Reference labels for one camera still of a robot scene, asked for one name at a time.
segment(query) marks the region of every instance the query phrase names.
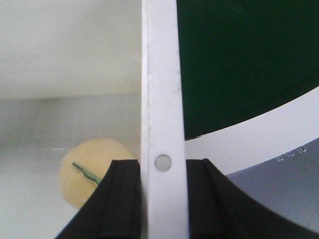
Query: gray surface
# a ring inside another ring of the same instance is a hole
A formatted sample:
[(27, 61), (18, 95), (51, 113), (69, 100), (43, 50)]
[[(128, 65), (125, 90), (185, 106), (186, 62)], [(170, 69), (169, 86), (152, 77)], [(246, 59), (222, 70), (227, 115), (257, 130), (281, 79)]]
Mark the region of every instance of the gray surface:
[(304, 147), (228, 176), (267, 208), (319, 232), (319, 138)]
[(140, 154), (140, 95), (0, 101), (0, 238), (54, 238), (76, 209), (61, 197), (60, 162), (96, 137)]

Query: gray panel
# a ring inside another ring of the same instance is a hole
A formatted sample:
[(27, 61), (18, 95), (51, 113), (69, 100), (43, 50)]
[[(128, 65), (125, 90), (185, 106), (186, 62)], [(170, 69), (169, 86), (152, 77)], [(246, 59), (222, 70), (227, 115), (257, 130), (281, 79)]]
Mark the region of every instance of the gray panel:
[(269, 209), (319, 232), (319, 138), (228, 177)]

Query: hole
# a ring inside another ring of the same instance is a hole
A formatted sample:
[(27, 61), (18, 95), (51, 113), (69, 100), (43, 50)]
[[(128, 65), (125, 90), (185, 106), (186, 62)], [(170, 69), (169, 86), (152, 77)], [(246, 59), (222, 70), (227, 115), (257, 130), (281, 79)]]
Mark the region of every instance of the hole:
[(155, 167), (161, 171), (166, 172), (171, 167), (171, 159), (167, 155), (160, 155), (155, 160)]

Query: white wall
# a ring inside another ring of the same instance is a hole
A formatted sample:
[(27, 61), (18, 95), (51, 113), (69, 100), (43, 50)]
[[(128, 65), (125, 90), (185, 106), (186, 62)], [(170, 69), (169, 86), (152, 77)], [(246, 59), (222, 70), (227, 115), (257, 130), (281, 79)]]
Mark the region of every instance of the white wall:
[(140, 0), (2, 0), (0, 99), (140, 92)]

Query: green surface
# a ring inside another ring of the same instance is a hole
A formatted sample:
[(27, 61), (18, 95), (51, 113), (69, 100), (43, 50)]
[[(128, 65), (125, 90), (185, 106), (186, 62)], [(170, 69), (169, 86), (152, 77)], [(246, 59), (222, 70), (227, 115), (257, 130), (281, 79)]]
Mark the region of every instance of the green surface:
[(177, 9), (186, 139), (319, 85), (318, 0), (177, 0)]

